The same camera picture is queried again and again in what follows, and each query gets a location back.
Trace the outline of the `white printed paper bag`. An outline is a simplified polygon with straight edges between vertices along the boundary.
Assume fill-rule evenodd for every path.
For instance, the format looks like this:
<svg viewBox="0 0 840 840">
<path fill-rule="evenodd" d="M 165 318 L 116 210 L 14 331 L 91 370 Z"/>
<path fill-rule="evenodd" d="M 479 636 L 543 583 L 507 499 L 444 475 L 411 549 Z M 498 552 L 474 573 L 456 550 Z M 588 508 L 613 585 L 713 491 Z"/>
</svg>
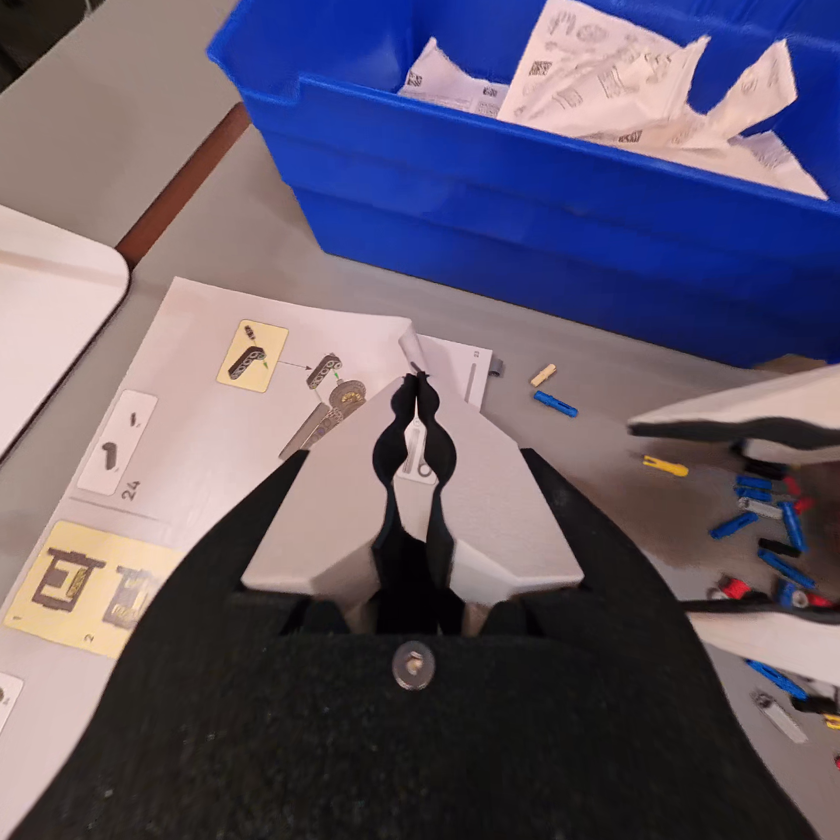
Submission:
<svg viewBox="0 0 840 840">
<path fill-rule="evenodd" d="M 397 95 L 418 102 L 495 119 L 509 85 L 471 77 L 431 37 L 416 58 Z"/>
<path fill-rule="evenodd" d="M 710 40 L 681 46 L 582 2 L 546 2 L 497 118 L 573 139 L 672 123 Z"/>
<path fill-rule="evenodd" d="M 682 120 L 670 127 L 667 140 L 654 147 L 654 154 L 668 162 L 826 201 L 828 195 L 776 132 L 753 131 L 796 99 L 788 44 L 777 40 L 710 111 L 700 114 L 688 108 Z"/>
</svg>

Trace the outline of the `blue plastic bin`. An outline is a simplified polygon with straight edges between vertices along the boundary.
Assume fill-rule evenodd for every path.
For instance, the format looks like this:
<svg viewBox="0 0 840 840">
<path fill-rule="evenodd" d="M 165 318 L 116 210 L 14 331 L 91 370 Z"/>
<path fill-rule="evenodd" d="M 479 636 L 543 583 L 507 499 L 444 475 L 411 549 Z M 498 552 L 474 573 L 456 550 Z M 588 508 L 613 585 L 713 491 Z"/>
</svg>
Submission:
<svg viewBox="0 0 840 840">
<path fill-rule="evenodd" d="M 763 127 L 798 196 L 397 96 L 428 39 L 509 82 L 543 2 L 240 2 L 206 53 L 321 248 L 750 368 L 838 362 L 838 2 L 593 2 L 682 46 L 713 106 L 786 38 L 799 97 Z"/>
</svg>

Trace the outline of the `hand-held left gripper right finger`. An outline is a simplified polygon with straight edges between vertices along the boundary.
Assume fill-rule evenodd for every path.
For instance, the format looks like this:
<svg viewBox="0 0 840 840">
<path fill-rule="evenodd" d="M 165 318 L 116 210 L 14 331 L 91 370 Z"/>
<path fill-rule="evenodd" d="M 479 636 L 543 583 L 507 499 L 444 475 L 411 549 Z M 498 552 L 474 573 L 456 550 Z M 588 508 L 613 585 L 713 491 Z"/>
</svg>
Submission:
<svg viewBox="0 0 840 840">
<path fill-rule="evenodd" d="M 420 484 L 434 580 L 462 601 L 576 586 L 583 571 L 517 443 L 444 385 L 420 381 L 420 416 L 446 432 L 446 481 Z"/>
</svg>

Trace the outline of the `heap of small lego pieces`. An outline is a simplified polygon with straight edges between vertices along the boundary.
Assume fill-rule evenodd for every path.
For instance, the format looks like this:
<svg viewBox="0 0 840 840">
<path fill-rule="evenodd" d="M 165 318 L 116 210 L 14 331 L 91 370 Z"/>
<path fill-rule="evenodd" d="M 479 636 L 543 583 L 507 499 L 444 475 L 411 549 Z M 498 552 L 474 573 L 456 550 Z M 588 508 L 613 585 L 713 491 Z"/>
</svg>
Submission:
<svg viewBox="0 0 840 840">
<path fill-rule="evenodd" d="M 716 448 L 671 448 L 663 455 L 647 447 L 629 449 L 640 479 L 634 497 L 643 504 L 633 520 L 643 548 L 680 601 L 710 601 L 710 590 L 735 580 L 772 603 L 783 581 L 801 592 L 803 583 L 786 577 L 790 567 L 802 579 L 813 580 L 809 594 L 828 596 L 830 574 L 815 554 L 816 538 L 805 535 L 798 497 L 786 492 L 789 479 L 770 479 L 735 466 L 733 455 Z M 817 712 L 794 708 L 792 695 L 746 663 L 768 666 L 811 695 L 819 695 L 819 682 L 799 671 L 770 662 L 750 647 L 745 655 L 701 642 L 715 666 L 732 707 L 749 720 L 749 736 L 768 750 L 773 760 L 793 773 L 793 751 L 809 753 L 801 759 L 815 774 L 816 766 L 832 766 L 838 778 L 838 729 Z"/>
</svg>

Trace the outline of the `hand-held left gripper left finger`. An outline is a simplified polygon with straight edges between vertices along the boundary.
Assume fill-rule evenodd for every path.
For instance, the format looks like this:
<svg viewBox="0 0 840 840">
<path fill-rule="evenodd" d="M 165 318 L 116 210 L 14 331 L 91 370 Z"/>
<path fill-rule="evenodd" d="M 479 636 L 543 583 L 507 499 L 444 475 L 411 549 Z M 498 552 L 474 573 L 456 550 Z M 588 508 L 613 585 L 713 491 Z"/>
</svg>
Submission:
<svg viewBox="0 0 840 840">
<path fill-rule="evenodd" d="M 376 440 L 395 420 L 397 377 L 308 452 L 242 574 L 256 592 L 310 595 L 349 612 L 380 587 L 371 546 L 385 517 Z"/>
</svg>

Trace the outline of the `lego instruction booklet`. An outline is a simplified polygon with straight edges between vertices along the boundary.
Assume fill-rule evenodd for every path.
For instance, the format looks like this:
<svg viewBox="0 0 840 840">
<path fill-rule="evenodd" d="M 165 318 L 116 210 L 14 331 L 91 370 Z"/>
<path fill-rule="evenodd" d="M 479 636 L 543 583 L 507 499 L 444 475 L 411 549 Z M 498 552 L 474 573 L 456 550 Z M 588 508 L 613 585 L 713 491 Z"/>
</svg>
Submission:
<svg viewBox="0 0 840 840">
<path fill-rule="evenodd" d="M 406 350 L 481 408 L 489 349 L 174 278 L 3 604 L 2 748 L 59 673 L 32 644 L 110 668 L 179 559 Z"/>
</svg>

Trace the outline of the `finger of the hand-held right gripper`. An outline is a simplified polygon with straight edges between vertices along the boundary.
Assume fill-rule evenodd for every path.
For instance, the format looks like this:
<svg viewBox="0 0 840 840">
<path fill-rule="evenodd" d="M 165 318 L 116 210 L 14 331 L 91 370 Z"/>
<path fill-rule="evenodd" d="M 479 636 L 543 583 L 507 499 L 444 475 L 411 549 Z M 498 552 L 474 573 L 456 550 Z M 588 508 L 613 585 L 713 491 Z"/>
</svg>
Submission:
<svg viewBox="0 0 840 840">
<path fill-rule="evenodd" d="M 839 611 L 769 600 L 683 602 L 706 644 L 786 673 L 839 685 Z"/>
<path fill-rule="evenodd" d="M 765 462 L 837 463 L 839 365 L 663 406 L 626 427 L 642 438 L 741 443 L 748 458 Z"/>
</svg>

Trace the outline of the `wooden document stand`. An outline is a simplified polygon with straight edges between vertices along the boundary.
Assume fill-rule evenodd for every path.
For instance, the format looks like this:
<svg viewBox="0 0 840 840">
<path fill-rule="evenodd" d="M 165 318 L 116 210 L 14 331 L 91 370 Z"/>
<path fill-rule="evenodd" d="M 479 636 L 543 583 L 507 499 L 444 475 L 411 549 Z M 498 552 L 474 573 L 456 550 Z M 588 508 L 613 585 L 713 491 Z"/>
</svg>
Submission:
<svg viewBox="0 0 840 840">
<path fill-rule="evenodd" d="M 1 206 L 1 454 L 125 298 L 113 248 Z"/>
</svg>

